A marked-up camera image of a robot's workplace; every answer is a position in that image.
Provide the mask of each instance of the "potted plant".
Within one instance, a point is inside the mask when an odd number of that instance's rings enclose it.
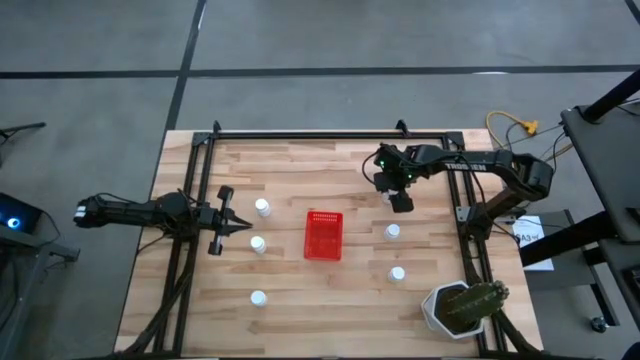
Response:
[[[508,296],[502,281],[471,287],[456,281],[433,289],[422,303],[422,312],[431,330],[463,339],[481,333],[482,318],[500,310]]]

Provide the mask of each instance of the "metal frame leg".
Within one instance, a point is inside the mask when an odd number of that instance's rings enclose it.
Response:
[[[46,268],[50,252],[50,245],[45,245],[40,251],[35,253],[34,256],[36,260],[31,272],[25,280],[20,281],[21,286],[19,287],[18,294],[16,294],[18,302],[16,303],[13,313],[10,315],[11,317],[3,333],[0,334],[0,360],[15,359],[14,352],[20,339],[20,334],[27,321],[27,316],[29,315],[29,305],[33,297],[34,285],[42,279],[42,274]]]

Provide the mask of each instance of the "black metal rail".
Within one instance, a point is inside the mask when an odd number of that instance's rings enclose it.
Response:
[[[462,133],[460,132],[411,132],[409,133],[404,129],[404,131],[221,131],[220,125],[215,122],[214,130],[212,132],[198,132],[194,133],[191,144],[191,151],[189,154],[189,163],[187,166],[187,172],[185,174],[185,183],[184,190],[187,194],[191,193],[193,188],[193,180],[195,175],[195,167],[198,159],[199,148],[202,145],[206,145],[206,153],[204,155],[204,164],[202,175],[200,178],[200,185],[198,189],[197,201],[204,202],[206,201],[207,195],[207,185],[209,180],[209,175],[211,172],[211,168],[213,166],[213,153],[214,146],[217,140],[246,140],[246,139],[261,139],[261,140],[280,140],[280,139],[415,139],[415,140],[439,140],[444,149],[450,150],[452,144],[456,144],[458,149],[464,150],[464,141],[462,137]],[[454,171],[447,172],[447,180],[450,187],[451,194],[451,203],[452,209],[455,213],[455,208],[462,205],[460,199],[460,191],[458,187],[458,183],[456,181],[456,173]],[[463,184],[464,189],[467,193],[467,200],[469,204],[476,203],[476,197],[474,192],[473,180],[469,173],[463,173]],[[465,278],[468,283],[475,283],[478,281],[491,281],[491,266],[489,264],[488,253],[486,249],[486,245],[483,240],[477,241],[477,239],[473,240],[476,242],[478,247],[478,257],[477,259],[480,262],[480,269],[482,273],[482,278],[477,274],[474,264],[472,262],[471,250],[469,248],[469,239],[464,237],[462,226],[463,222],[456,221],[456,228],[458,231],[458,241],[460,244],[460,252],[462,257],[463,269],[465,272]],[[185,260],[184,269],[176,282],[177,268],[180,259],[181,247],[184,242],[188,242],[189,249],[187,250],[187,258]],[[163,307],[161,307],[160,312],[168,313],[168,309],[175,304],[176,298],[179,297],[180,304],[178,307],[178,316],[176,320],[176,328],[174,332],[173,344],[171,350],[165,350],[164,338],[166,335],[166,327],[167,321],[166,318],[163,319],[161,326],[155,333],[155,343],[153,345],[153,351],[151,353],[140,354],[134,353],[130,354],[131,358],[136,358],[140,356],[144,356],[145,358],[148,356],[153,357],[154,354],[158,355],[158,358],[166,358],[167,356],[173,356],[175,358],[180,358],[182,353],[182,348],[184,344],[184,333],[186,328],[186,321],[188,316],[189,309],[189,298],[191,293],[191,283],[193,279],[193,274],[195,271],[195,260],[198,251],[198,236],[196,235],[191,239],[181,239],[181,241],[175,240],[174,245],[172,247],[172,254],[169,259],[169,267],[167,271],[167,278],[165,282],[165,289],[163,292]],[[494,329],[494,334],[496,338],[496,347],[497,353],[504,354],[505,356],[510,356],[512,353],[508,353],[506,347],[506,339],[505,330],[501,329],[500,324],[506,324],[506,328],[509,329],[509,334],[513,334],[517,332],[513,325],[506,319],[506,317],[501,314],[502,318],[498,316],[492,317],[492,325]],[[479,355],[483,354],[494,354],[496,352],[491,351],[487,347],[487,338],[486,334],[483,332],[481,334],[476,335],[475,337]],[[516,338],[516,340],[520,342],[526,343],[524,338]],[[533,356],[532,358],[536,359],[546,359],[547,354],[541,354],[537,352],[535,349],[529,347],[522,347],[527,356]],[[124,359],[129,358],[129,354],[122,357]]]

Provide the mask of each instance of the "gray concrete floor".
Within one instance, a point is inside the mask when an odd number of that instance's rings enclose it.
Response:
[[[178,69],[195,0],[4,1],[0,71]],[[209,0],[193,68],[640,64],[622,0]],[[178,129],[480,128],[491,110],[549,128],[626,73],[190,79]],[[113,345],[139,229],[76,228],[78,200],[99,191],[149,196],[175,79],[0,80],[0,125],[46,121],[2,147],[0,189],[49,211],[82,249],[51,271],[32,309],[22,358],[106,354]],[[496,119],[503,134],[506,120]],[[519,143],[540,155],[559,131]],[[513,138],[522,136],[520,130]],[[533,211],[601,209],[574,152],[559,159],[551,196]],[[545,348],[619,359],[638,330],[613,286],[622,325],[588,329],[588,288],[533,293]]]

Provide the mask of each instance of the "yellow cable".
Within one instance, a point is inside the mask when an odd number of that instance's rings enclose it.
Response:
[[[498,137],[496,136],[496,134],[493,132],[493,130],[491,129],[491,124],[489,122],[489,120],[491,119],[492,116],[494,115],[502,115],[518,124],[520,124],[527,132],[527,134],[529,134],[529,136],[533,136],[536,134],[536,131],[538,130],[538,120],[534,120],[534,121],[522,121],[520,119],[518,119],[517,117],[504,112],[504,111],[491,111],[490,113],[487,114],[487,116],[484,119],[485,122],[485,126],[487,127],[487,130],[489,130],[489,135],[491,135],[491,138],[493,140],[495,140],[495,142],[498,143],[498,145],[500,145],[500,148],[504,148],[505,145],[502,143],[502,141],[500,141],[500,139],[498,139]]]

